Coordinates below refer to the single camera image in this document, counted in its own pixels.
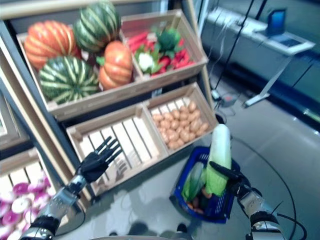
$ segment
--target floor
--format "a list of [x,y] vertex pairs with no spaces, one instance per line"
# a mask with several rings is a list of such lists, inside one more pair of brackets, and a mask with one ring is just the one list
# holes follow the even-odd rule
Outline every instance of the floor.
[[[217,81],[220,68],[212,71],[212,84]],[[283,109],[268,100],[249,108],[242,104],[252,93],[229,79],[219,84],[220,94],[236,92],[240,96],[232,107],[219,108],[227,119],[234,137],[240,138],[262,154],[282,175],[291,189],[297,219],[308,231],[308,240],[320,236],[320,135]],[[208,146],[210,137],[196,145]],[[192,151],[189,147],[137,177],[111,190],[87,213],[86,222],[60,240],[87,240],[119,235],[149,235],[170,237],[181,222],[188,225],[196,240],[245,239],[250,232],[249,221],[234,202],[231,217],[226,224],[200,222],[182,215],[169,201],[179,174]],[[271,206],[283,203],[277,209],[293,217],[293,206],[288,191],[273,170],[255,153],[238,141],[232,141],[232,157],[251,184],[258,188]],[[279,219],[285,237],[289,237],[293,224]],[[297,226],[295,239],[302,231]]]

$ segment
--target robotic hand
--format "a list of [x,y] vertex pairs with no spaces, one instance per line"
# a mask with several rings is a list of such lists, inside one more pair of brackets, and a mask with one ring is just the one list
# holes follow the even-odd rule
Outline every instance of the robotic hand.
[[245,239],[285,240],[275,211],[266,203],[262,194],[251,187],[249,180],[241,172],[230,170],[212,161],[210,165],[229,178],[227,188],[237,197],[238,204],[250,220],[251,234],[247,234]]
[[82,189],[87,184],[96,181],[107,170],[109,164],[122,152],[120,144],[115,145],[117,140],[114,139],[111,142],[110,140],[111,137],[109,136],[94,152],[91,152],[83,160],[76,170],[74,178],[67,186],[58,191],[41,210],[20,240],[53,239],[61,219],[78,200]]

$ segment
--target blue basket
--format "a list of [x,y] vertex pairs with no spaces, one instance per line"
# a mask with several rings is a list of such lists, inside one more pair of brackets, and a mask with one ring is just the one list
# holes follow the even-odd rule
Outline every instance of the blue basket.
[[[210,148],[204,146],[197,146],[193,149],[170,199],[174,204],[178,203],[178,205],[182,207],[185,212],[195,218],[212,223],[225,224],[227,218],[230,218],[232,205],[234,203],[234,195],[226,190],[221,197],[212,195],[212,197],[209,199],[208,206],[205,209],[204,214],[199,214],[188,207],[181,194],[189,172],[196,162],[201,162],[204,164],[204,166],[206,166],[209,158],[209,152]],[[240,166],[234,160],[232,160],[231,168],[233,170],[240,171]]]

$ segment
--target pumpkin stem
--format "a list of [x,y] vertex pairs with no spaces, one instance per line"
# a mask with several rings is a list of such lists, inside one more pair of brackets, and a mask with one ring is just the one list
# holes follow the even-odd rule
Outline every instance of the pumpkin stem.
[[95,61],[100,65],[103,66],[105,65],[105,58],[103,56],[97,56],[95,58]]

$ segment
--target purple onion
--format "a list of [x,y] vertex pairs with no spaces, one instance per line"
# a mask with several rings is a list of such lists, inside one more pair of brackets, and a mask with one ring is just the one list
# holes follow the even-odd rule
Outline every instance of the purple onion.
[[44,185],[48,188],[51,187],[51,183],[49,181],[49,178],[47,176],[45,176],[45,178],[43,179]]
[[7,240],[19,240],[22,235],[22,231],[15,230],[7,238]]
[[13,226],[0,226],[0,240],[7,240],[7,238],[13,231]]
[[12,204],[16,198],[16,195],[12,191],[0,192],[1,202]]
[[30,183],[27,191],[29,193],[39,193],[42,192],[46,188],[46,184],[42,181],[39,181],[37,183]]
[[27,210],[30,207],[30,205],[30,199],[25,196],[21,196],[13,201],[11,210],[16,214],[22,214],[25,210]]
[[38,208],[40,207],[43,203],[47,203],[50,200],[50,196],[46,192],[40,192],[38,193],[33,201],[33,206]]
[[27,224],[31,224],[37,218],[39,210],[35,207],[29,208],[24,211],[23,217]]
[[9,210],[11,209],[11,205],[4,201],[0,202],[0,218],[2,218]]
[[21,182],[14,185],[12,191],[18,196],[24,195],[28,193],[28,186],[29,186],[29,183]]
[[24,225],[24,227],[22,228],[22,233],[24,233],[25,231],[27,231],[30,228],[31,224],[30,223],[26,223]]
[[10,210],[2,217],[2,224],[5,226],[12,226],[17,224],[20,219],[21,214],[14,213]]

